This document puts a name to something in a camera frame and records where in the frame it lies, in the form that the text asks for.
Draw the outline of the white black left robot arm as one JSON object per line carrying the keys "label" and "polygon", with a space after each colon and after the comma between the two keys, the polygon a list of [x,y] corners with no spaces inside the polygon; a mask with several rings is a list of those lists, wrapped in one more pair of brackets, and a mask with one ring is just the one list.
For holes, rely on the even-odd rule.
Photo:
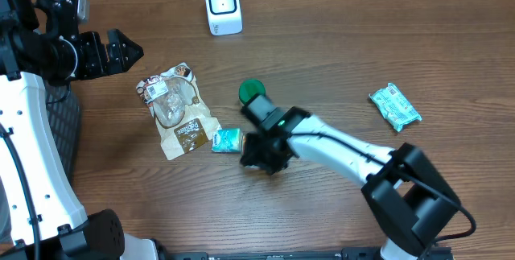
{"label": "white black left robot arm", "polygon": [[87,214],[71,188],[47,116],[46,88],[128,71],[141,46],[112,29],[80,32],[85,0],[1,0],[1,179],[13,246],[5,259],[164,259],[117,214]]}

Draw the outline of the green lid spice jar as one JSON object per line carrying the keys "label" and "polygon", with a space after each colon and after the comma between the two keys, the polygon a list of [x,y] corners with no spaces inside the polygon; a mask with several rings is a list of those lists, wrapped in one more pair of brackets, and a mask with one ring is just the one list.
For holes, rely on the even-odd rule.
{"label": "green lid spice jar", "polygon": [[242,105],[245,105],[255,95],[265,95],[265,85],[257,79],[248,79],[241,83],[238,89],[238,98]]}

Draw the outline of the teal white packet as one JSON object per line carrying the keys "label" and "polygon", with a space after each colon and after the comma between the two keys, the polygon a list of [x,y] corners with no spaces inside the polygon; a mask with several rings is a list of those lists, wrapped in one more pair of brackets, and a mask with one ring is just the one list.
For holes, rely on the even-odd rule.
{"label": "teal white packet", "polygon": [[369,94],[369,99],[397,132],[412,122],[422,120],[422,116],[394,83],[389,82],[386,87]]}

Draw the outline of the brown white snack pouch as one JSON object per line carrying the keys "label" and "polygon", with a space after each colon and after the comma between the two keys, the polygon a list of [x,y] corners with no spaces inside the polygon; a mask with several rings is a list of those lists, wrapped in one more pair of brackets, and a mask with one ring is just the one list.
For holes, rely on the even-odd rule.
{"label": "brown white snack pouch", "polygon": [[150,111],[168,160],[201,147],[221,129],[201,98],[193,71],[184,62],[141,80],[136,93]]}

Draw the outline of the teal box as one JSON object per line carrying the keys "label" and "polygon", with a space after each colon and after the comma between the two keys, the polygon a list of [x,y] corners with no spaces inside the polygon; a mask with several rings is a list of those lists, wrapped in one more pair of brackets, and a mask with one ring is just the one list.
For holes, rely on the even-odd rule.
{"label": "teal box", "polygon": [[243,135],[240,129],[220,129],[212,137],[212,151],[216,153],[241,153]]}

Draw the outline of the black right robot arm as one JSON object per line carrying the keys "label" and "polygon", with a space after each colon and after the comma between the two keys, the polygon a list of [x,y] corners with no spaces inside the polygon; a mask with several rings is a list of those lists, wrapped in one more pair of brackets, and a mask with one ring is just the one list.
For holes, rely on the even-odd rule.
{"label": "black right robot arm", "polygon": [[241,112],[256,128],[245,137],[241,165],[273,175],[295,157],[352,181],[387,236],[381,259],[425,256],[459,210],[459,197],[414,145],[393,149],[363,142],[306,110],[284,111],[262,94],[246,100]]}

